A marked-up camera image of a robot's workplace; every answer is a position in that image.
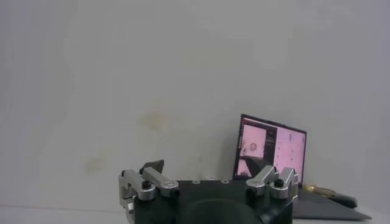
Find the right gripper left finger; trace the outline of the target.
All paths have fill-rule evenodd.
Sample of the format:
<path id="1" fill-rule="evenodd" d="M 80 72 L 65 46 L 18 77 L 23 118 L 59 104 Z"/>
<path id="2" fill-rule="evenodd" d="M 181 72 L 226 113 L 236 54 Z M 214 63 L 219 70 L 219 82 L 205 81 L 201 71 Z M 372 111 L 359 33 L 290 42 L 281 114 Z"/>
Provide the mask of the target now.
<path id="1" fill-rule="evenodd" d="M 134 198 L 151 201 L 157 195 L 173 199 L 180 196 L 179 182 L 162 174 L 164 165 L 165 161 L 160 159 L 145 163 L 138 172 L 128 169 L 119 174 L 119 204 L 129 214 Z"/>

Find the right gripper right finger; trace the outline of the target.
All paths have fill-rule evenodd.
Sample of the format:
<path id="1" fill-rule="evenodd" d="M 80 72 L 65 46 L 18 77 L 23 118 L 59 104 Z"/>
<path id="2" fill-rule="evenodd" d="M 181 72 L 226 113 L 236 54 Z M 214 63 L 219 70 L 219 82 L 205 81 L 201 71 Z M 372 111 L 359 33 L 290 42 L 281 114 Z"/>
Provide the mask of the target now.
<path id="1" fill-rule="evenodd" d="M 244 161 L 252 174 L 252 178 L 246 181 L 246 186 L 254 196 L 263 196 L 268 189 L 272 198 L 297 200 L 299 175 L 294 168 L 285 167 L 280 173 L 265 160 L 248 156 Z"/>

